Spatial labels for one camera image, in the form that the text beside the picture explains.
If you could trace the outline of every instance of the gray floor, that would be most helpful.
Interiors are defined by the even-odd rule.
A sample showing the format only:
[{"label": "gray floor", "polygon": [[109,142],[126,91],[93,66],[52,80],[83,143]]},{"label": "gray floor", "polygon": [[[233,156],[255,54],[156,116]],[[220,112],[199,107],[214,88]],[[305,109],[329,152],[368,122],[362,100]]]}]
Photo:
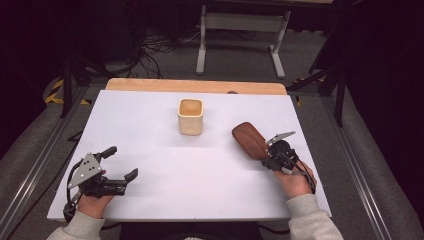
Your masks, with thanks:
[{"label": "gray floor", "polygon": [[[197,61],[196,42],[182,45],[170,53],[152,55],[160,66],[166,79],[197,79],[251,82],[282,82],[286,86],[298,77],[308,76],[307,71],[321,48],[325,38],[320,33],[287,32],[280,50],[280,57],[286,71],[286,78],[276,77],[272,60],[267,50],[273,35],[256,34],[250,40],[241,40],[230,33],[210,33],[206,54],[205,73],[195,74]],[[152,61],[142,59],[143,63],[155,69]],[[109,66],[112,70],[118,66]],[[137,66],[132,76],[147,78],[144,69]],[[34,187],[22,213],[40,196],[48,183],[60,169],[70,152],[73,143],[67,138],[84,129],[97,94],[105,87],[105,79],[95,82],[86,89],[84,99],[93,100],[91,105],[77,105],[63,134],[51,151],[48,165],[37,185]],[[52,84],[46,89],[50,92]],[[347,94],[343,112],[344,128],[334,126],[333,118],[326,109],[334,99],[321,98],[311,94],[316,87],[307,86],[305,91],[291,93],[301,96],[301,106],[296,106],[311,154],[324,185],[333,221],[345,239],[424,239],[416,213],[393,178],[384,158],[368,132],[362,118]],[[64,120],[59,118],[60,104],[48,104],[47,109],[28,127],[9,152],[0,161],[0,212],[5,213],[12,203],[21,182],[30,172],[43,147],[49,141],[55,126]],[[352,166],[346,153],[346,147],[340,139],[340,132],[350,143],[357,167],[366,179],[371,195],[363,195],[363,185],[352,177]],[[54,198],[54,189],[61,176],[41,198],[27,216],[12,239],[45,239],[55,228],[63,224],[46,219],[47,211]],[[379,212],[367,212],[366,200],[372,197]],[[383,222],[375,226],[372,215],[381,215]],[[263,222],[274,229],[285,230],[286,221]],[[378,234],[378,227],[386,227],[389,235]],[[118,239],[120,228],[102,232],[102,239]],[[289,239],[289,236],[277,236],[263,231],[263,239]]]}]

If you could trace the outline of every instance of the white table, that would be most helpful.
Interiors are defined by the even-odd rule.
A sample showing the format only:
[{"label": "white table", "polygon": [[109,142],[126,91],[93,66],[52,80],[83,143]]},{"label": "white table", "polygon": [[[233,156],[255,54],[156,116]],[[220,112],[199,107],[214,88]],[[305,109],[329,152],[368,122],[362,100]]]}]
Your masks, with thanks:
[{"label": "white table", "polygon": [[[204,101],[200,136],[178,132],[181,98]],[[105,213],[115,221],[248,221],[290,218],[287,197],[272,172],[250,160],[231,130],[251,122],[266,138],[296,131],[286,140],[319,174],[308,149],[292,100],[285,95],[191,92],[100,92],[81,141],[62,179],[47,218],[63,220],[66,179],[87,152],[117,146],[102,160],[109,179],[139,169],[125,196],[117,196]],[[319,206],[330,209],[321,184]]]}]

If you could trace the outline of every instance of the sleeve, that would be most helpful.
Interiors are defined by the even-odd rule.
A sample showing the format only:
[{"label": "sleeve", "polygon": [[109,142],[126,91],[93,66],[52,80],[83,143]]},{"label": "sleeve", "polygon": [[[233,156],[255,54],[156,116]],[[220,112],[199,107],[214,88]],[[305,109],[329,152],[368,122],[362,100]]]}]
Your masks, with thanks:
[{"label": "sleeve", "polygon": [[305,194],[292,198],[287,201],[287,205],[292,214],[289,221],[292,240],[343,239],[328,213],[319,208],[315,195]]},{"label": "sleeve", "polygon": [[104,219],[89,217],[79,211],[67,227],[59,227],[50,234],[47,240],[100,240],[100,229]]}]

